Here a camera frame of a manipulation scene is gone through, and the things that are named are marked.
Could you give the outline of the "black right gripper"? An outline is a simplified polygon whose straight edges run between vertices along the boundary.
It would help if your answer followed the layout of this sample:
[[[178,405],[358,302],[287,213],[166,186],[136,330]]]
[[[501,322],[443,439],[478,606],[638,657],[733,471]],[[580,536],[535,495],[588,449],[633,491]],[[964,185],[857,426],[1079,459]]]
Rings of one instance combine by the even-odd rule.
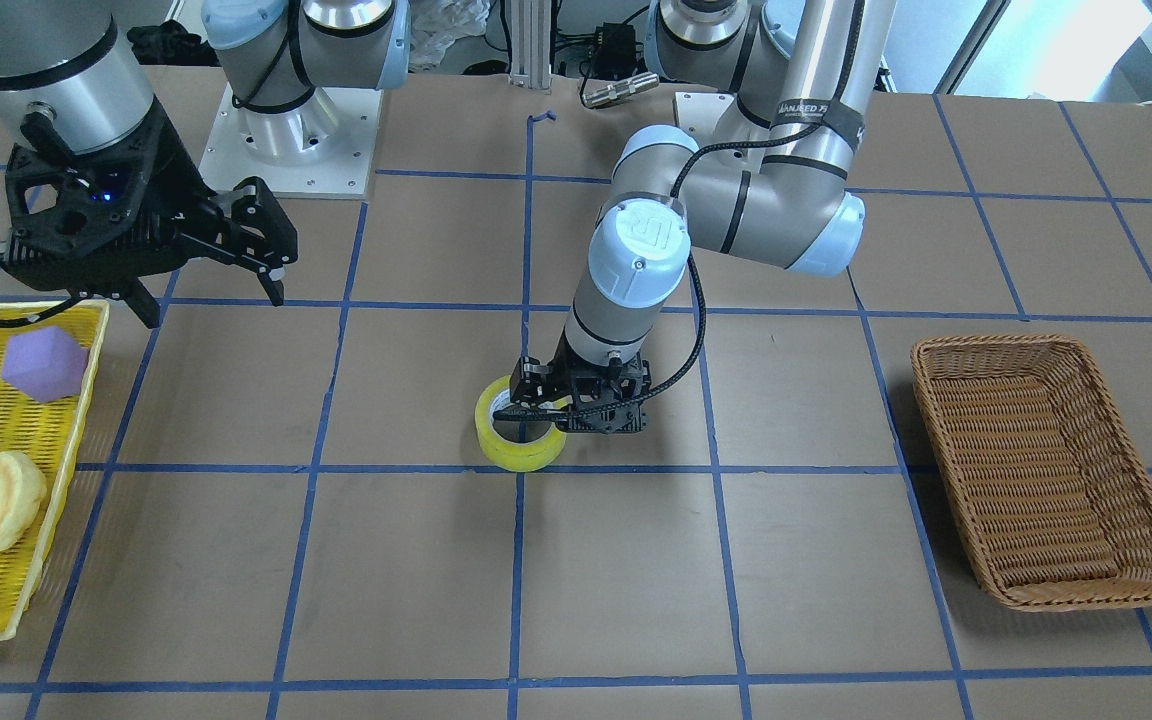
[[[259,279],[285,304],[285,268],[298,234],[265,179],[215,194],[159,100],[131,132],[79,154],[59,135],[58,111],[33,104],[20,123],[26,142],[5,174],[12,215],[3,272],[37,291],[116,291],[147,329],[162,306],[141,276],[206,258]]]

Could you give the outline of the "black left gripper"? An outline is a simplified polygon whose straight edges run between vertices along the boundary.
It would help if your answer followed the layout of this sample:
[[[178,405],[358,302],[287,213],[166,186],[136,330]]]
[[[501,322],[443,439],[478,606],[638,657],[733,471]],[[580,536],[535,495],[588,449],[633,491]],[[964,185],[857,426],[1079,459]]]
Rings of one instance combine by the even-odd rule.
[[[522,356],[508,378],[506,406],[492,411],[493,420],[552,420],[558,406],[562,418],[553,420],[564,433],[637,433],[647,424],[643,396],[652,387],[652,369],[643,355],[613,357],[599,366],[573,350],[561,350],[550,363]]]

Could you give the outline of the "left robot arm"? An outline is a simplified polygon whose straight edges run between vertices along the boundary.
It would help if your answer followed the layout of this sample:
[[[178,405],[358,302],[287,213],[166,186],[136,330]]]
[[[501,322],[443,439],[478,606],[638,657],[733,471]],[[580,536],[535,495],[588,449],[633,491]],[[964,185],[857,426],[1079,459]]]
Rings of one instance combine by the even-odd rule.
[[[864,202],[846,179],[890,33],[890,1],[655,1],[645,58],[666,79],[730,96],[708,141],[634,132],[614,164],[588,260],[550,363],[521,357],[495,420],[630,433],[652,382],[641,348],[698,249],[836,275]]]

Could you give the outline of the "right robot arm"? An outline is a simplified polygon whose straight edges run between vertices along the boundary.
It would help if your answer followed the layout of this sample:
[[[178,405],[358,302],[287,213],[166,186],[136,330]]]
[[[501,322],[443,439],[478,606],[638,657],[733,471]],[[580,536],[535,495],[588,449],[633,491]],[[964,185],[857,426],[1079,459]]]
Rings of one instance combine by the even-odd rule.
[[[0,122],[13,147],[0,268],[67,300],[6,319],[28,327],[82,300],[124,302],[156,328],[143,278],[196,259],[252,273],[283,305],[298,236],[262,169],[351,147],[332,88],[401,88],[407,1],[206,1],[229,118],[259,169],[212,187],[180,141],[116,18],[92,1],[0,1]]]

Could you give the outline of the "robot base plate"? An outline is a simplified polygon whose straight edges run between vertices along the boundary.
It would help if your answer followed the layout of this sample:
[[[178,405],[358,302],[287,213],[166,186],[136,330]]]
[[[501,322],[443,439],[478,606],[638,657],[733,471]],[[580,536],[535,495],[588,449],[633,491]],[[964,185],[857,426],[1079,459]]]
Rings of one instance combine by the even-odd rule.
[[[365,200],[385,99],[370,88],[317,88],[301,108],[260,114],[234,108],[225,88],[200,176],[214,190],[257,176],[280,199]]]

